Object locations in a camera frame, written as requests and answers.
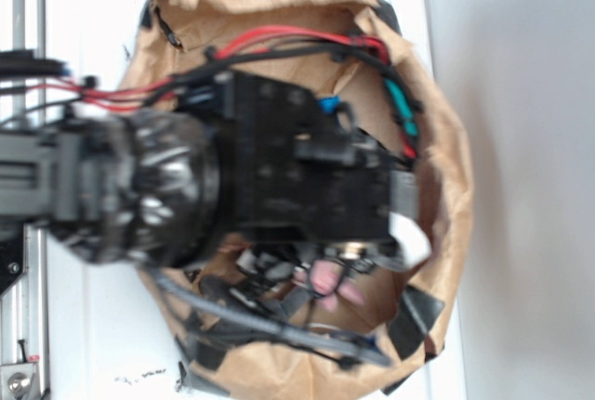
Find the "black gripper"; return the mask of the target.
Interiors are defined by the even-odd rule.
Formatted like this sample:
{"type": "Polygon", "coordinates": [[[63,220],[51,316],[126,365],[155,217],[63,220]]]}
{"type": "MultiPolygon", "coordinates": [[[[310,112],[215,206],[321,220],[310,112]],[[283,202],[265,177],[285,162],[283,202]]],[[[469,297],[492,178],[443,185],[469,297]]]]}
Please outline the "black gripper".
{"type": "Polygon", "coordinates": [[[219,127],[220,193],[212,243],[241,233],[260,243],[393,245],[391,175],[397,153],[357,125],[341,102],[326,113],[304,87],[250,73],[213,79],[219,127]]]}

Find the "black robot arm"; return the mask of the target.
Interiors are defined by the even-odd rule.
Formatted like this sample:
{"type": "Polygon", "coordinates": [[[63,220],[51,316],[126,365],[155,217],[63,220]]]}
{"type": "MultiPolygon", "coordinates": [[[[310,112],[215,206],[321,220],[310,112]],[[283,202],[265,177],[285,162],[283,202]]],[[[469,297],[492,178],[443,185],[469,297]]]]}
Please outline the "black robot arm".
{"type": "Polygon", "coordinates": [[[225,72],[175,112],[70,117],[1,133],[1,236],[38,223],[83,260],[192,268],[229,233],[360,244],[398,268],[417,233],[415,175],[349,104],[225,72]]]}

